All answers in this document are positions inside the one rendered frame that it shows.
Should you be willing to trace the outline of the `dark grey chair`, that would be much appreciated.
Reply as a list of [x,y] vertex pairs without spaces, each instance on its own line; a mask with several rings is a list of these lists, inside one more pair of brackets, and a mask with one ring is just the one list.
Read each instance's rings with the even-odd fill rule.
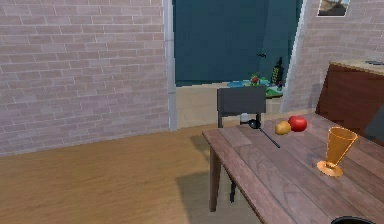
[[266,88],[247,86],[219,88],[217,90],[218,127],[223,127],[223,118],[242,113],[255,114],[254,119],[245,119],[251,128],[261,126],[261,114],[266,112]]

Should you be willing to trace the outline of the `black ladle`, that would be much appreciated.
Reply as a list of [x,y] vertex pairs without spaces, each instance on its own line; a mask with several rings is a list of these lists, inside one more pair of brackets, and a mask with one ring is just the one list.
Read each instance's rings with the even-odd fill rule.
[[258,120],[255,120],[255,119],[251,119],[248,121],[248,125],[252,128],[252,129],[258,129],[260,132],[262,132],[277,148],[280,147],[280,145],[275,141],[273,140],[262,128],[261,128],[261,122],[258,121]]

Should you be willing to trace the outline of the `green low table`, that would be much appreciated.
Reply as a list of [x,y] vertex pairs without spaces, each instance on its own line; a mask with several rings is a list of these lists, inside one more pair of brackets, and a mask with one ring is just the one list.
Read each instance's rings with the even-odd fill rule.
[[[242,81],[232,81],[227,84],[230,88],[236,87],[247,87],[250,86],[252,82],[250,80],[242,80]],[[264,86],[266,88],[266,98],[280,98],[283,96],[283,91],[279,90],[277,86],[272,86],[268,80],[259,80],[257,83],[258,86]]]

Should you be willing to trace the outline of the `yellow potato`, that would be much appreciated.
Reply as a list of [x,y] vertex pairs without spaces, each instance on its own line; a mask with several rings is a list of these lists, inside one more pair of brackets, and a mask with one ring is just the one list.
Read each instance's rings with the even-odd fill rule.
[[275,126],[275,133],[277,135],[285,135],[291,131],[291,126],[287,121],[281,121]]

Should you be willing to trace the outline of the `black bottle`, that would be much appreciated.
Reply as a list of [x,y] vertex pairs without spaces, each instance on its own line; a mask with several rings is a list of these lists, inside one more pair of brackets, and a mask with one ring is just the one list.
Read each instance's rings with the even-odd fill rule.
[[273,67],[272,70],[272,76],[271,76],[271,83],[274,85],[279,84],[282,81],[284,68],[282,67],[282,58],[279,58],[276,65]]

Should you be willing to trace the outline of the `red apple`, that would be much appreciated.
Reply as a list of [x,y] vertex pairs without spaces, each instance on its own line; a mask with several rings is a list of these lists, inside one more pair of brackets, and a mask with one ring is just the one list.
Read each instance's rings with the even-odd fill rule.
[[291,116],[288,123],[293,132],[302,132],[307,128],[307,120],[302,116]]

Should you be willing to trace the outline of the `brown wooden table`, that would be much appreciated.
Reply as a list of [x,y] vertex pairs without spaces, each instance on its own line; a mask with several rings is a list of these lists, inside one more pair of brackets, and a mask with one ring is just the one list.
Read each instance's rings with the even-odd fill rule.
[[203,133],[210,145],[209,209],[216,210],[220,170],[225,169],[262,224],[330,224],[355,216],[384,224],[384,147],[360,136],[330,177],[316,164],[325,158],[333,122],[307,114],[308,127],[278,136],[275,120],[262,132],[231,126]]

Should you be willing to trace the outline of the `teal room door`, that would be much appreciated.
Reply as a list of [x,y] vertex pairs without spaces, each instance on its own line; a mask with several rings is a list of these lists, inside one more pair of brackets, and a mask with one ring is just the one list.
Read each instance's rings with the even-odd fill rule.
[[283,80],[286,79],[303,0],[268,0],[268,14],[259,72],[271,79],[273,68],[282,58]]

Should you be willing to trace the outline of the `orange cone glass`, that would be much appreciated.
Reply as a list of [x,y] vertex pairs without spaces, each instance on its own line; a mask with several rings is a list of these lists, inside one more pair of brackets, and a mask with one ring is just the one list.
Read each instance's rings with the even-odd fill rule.
[[358,135],[343,127],[331,127],[328,131],[326,159],[317,163],[317,168],[322,173],[339,177],[343,174],[338,166],[348,150],[358,139]]

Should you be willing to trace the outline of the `brown wooden cupboard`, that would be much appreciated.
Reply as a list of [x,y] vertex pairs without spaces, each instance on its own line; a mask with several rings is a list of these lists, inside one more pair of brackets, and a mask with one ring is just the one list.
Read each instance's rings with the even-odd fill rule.
[[316,113],[384,147],[384,65],[331,61]]

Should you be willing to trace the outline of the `black round dish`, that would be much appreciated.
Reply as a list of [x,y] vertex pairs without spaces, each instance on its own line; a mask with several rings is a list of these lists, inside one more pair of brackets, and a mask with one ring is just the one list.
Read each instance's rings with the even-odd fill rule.
[[342,216],[331,221],[330,224],[376,224],[373,221],[354,216]]

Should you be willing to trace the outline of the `framed wall picture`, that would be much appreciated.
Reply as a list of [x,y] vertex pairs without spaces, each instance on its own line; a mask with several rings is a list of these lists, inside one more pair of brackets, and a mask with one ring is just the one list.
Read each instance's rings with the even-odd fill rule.
[[344,17],[350,0],[320,0],[318,17]]

